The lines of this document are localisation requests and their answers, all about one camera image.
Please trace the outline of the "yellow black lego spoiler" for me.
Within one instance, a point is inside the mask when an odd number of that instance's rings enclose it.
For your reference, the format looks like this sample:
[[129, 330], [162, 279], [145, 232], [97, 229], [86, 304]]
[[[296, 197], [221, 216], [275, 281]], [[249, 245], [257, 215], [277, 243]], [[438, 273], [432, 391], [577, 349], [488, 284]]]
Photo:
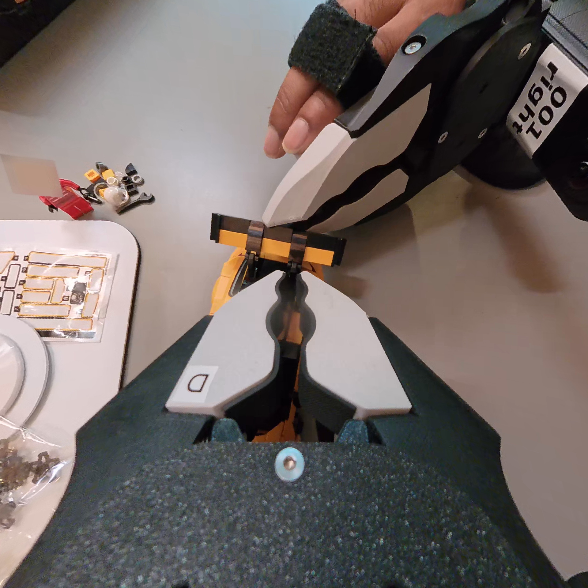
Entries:
[[[213, 213], [210, 224], [210, 239], [226, 246], [246, 251], [247, 230], [251, 220]], [[286, 226], [264, 227], [260, 258], [276, 258], [288, 262], [292, 233], [307, 236], [303, 263], [322, 266], [339, 266], [346, 246], [346, 239], [323, 233], [294, 231]]]

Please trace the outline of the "red lego minifigure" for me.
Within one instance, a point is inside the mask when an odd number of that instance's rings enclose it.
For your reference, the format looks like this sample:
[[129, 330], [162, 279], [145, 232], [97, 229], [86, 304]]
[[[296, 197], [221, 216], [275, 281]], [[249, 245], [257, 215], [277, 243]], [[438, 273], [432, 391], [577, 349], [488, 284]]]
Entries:
[[93, 211], [93, 207], [87, 200], [87, 190], [68, 179], [59, 179], [62, 196], [45, 197], [39, 195], [39, 200], [47, 206], [50, 212], [62, 211], [72, 219], [77, 220]]

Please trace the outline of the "plastic bag of lego parts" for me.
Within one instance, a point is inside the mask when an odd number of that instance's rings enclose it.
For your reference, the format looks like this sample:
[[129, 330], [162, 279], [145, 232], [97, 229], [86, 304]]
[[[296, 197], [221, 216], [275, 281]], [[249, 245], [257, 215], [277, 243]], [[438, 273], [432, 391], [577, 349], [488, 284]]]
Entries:
[[31, 535], [63, 496], [75, 458], [73, 438], [1, 417], [1, 534]]

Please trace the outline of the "lego sticker sheet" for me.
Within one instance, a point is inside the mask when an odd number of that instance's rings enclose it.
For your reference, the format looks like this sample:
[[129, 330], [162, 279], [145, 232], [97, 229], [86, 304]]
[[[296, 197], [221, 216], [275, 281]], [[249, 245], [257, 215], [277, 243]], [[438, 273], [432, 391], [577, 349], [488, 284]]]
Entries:
[[1, 249], [1, 316], [40, 337], [98, 343], [118, 254], [67, 248]]

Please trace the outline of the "yellow lego car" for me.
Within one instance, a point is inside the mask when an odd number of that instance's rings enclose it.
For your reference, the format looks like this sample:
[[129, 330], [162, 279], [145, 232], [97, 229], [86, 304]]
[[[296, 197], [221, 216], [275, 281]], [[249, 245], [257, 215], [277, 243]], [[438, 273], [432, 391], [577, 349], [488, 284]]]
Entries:
[[[244, 249], [236, 248], [212, 290], [210, 314], [213, 315], [233, 295], [249, 285]], [[255, 398], [247, 399], [229, 418], [235, 420], [251, 442], [299, 442], [304, 417], [298, 396], [300, 365], [300, 313], [289, 306], [283, 313], [283, 328], [278, 335], [281, 358], [276, 379]]]

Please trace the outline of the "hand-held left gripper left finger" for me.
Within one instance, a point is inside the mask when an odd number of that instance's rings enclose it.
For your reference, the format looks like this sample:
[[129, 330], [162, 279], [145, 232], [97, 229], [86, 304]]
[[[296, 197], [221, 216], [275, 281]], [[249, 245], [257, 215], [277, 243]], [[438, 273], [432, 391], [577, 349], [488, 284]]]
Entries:
[[279, 344], [270, 315], [281, 280], [281, 271], [272, 272], [214, 314], [166, 401], [168, 411], [222, 418], [276, 376]]

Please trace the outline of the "person's right hand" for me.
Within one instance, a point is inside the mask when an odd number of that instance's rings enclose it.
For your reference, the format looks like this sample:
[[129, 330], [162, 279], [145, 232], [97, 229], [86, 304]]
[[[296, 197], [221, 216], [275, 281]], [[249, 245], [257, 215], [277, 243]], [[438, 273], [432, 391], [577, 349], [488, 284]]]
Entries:
[[[388, 65], [403, 42], [426, 19], [435, 14], [446, 17], [462, 11], [466, 1], [339, 1], [359, 22], [376, 29], [372, 44]], [[343, 112], [343, 107], [315, 78], [292, 67], [276, 95], [268, 121], [264, 153], [281, 158], [299, 156], [320, 131]]]

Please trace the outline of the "white book stand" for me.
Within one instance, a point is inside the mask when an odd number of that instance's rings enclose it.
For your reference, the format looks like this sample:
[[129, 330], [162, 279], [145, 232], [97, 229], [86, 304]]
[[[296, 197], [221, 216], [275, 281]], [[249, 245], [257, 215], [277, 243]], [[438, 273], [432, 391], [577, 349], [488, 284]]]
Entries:
[[[2, 220], [1, 249], [20, 246], [119, 256], [100, 342], [44, 339], [20, 319], [1, 316], [1, 417], [38, 432], [60, 431], [75, 444], [77, 431], [121, 387], [138, 244], [113, 222]], [[2, 534], [1, 560], [26, 553], [46, 525], [30, 536]]]

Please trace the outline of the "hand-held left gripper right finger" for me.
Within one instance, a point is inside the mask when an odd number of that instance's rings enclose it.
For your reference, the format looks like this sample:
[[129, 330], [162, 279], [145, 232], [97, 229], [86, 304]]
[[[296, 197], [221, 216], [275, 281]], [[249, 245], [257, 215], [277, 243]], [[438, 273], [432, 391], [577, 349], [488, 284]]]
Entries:
[[356, 419], [412, 409], [367, 313], [310, 272], [299, 275], [303, 375]]

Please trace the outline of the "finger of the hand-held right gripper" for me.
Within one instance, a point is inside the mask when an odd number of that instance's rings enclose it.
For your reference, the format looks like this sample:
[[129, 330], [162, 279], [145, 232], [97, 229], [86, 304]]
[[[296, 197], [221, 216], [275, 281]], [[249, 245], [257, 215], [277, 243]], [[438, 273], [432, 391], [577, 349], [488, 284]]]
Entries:
[[344, 192], [321, 205], [307, 220], [307, 230], [326, 233], [358, 224], [404, 193], [408, 180], [408, 175], [401, 169], [376, 183], [356, 180]]
[[263, 223], [273, 227], [308, 221], [362, 173], [400, 156], [427, 112], [430, 89], [428, 84], [358, 138], [336, 122], [328, 124], [276, 188]]

